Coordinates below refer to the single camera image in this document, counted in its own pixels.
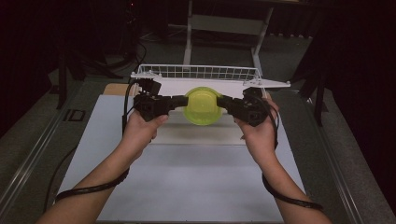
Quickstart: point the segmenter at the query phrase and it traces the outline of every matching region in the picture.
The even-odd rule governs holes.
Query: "yellow plastic container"
[[[189,104],[184,107],[183,114],[187,120],[196,125],[209,125],[216,122],[222,115],[217,98],[221,96],[208,87],[197,87],[189,92]]]

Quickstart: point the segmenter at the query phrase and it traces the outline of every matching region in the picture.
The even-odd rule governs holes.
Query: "wire shelf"
[[[137,75],[248,81],[261,78],[257,68],[212,65],[141,64]]]

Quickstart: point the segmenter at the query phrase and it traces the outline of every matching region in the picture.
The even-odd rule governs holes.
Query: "person's left hand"
[[[135,110],[129,117],[118,148],[127,150],[127,156],[131,157],[132,161],[136,160],[140,157],[143,149],[149,144],[151,139],[157,136],[157,129],[167,120],[168,116],[162,115],[146,122],[140,116],[139,111]]]

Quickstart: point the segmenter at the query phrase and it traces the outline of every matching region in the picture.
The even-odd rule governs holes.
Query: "person's right hand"
[[[133,162],[140,157],[151,139],[157,136],[157,129],[167,120],[168,116],[162,115],[151,121],[144,121],[139,111],[135,110],[128,119],[118,150],[122,150],[124,157]]]
[[[263,98],[269,105],[273,106],[277,111],[278,106],[271,100],[271,97]],[[276,112],[271,109],[271,113],[276,119]],[[275,130],[273,123],[269,117],[256,127],[252,127],[246,122],[234,118],[235,123],[241,128],[243,136],[247,144],[253,160],[261,165],[268,159],[275,156]]]

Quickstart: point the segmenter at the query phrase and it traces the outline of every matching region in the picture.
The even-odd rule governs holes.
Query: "white table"
[[[73,188],[120,141],[122,106],[123,96],[99,96],[60,192]],[[181,128],[177,113],[170,114],[158,137],[132,165],[129,176],[113,191],[98,220],[282,222],[275,200],[264,188],[261,171],[239,139],[241,133],[231,116],[224,115],[213,127],[195,131],[199,134],[215,128],[221,138],[219,134],[207,134],[206,140],[201,137],[197,142],[186,141],[178,134],[172,136],[170,130]],[[198,127],[188,123],[182,126],[183,132]],[[169,137],[173,137],[173,144],[166,142]],[[303,189],[281,123],[278,142],[276,155]]]

